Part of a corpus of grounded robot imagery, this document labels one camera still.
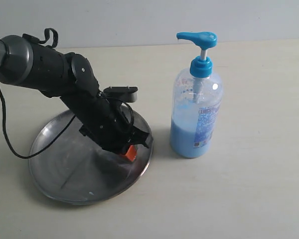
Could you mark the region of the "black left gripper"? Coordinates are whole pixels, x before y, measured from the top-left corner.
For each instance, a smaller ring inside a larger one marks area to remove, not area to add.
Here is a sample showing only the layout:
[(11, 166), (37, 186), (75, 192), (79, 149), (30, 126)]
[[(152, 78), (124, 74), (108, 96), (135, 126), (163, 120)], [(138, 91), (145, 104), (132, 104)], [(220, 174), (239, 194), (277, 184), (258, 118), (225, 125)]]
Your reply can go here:
[(89, 137), (103, 150), (124, 154), (128, 161), (136, 159), (134, 145), (150, 148), (152, 143), (149, 132), (130, 125), (126, 118), (118, 116), (113, 110), (80, 109), (78, 119), (82, 123), (79, 129), (82, 135)]

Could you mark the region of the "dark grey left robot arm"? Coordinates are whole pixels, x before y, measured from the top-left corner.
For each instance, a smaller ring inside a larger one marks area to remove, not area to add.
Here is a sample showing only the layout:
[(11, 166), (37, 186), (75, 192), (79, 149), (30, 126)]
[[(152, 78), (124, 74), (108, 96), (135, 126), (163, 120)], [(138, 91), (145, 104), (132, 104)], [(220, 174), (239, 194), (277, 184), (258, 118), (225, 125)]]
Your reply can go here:
[(101, 90), (87, 58), (58, 52), (54, 29), (46, 29), (45, 37), (53, 38), (53, 43), (47, 45), (28, 34), (0, 39), (0, 83), (58, 97), (82, 123), (83, 136), (128, 161), (135, 160), (137, 145), (150, 148), (150, 133), (135, 126), (133, 110), (127, 117), (121, 108), (136, 100), (137, 87)]

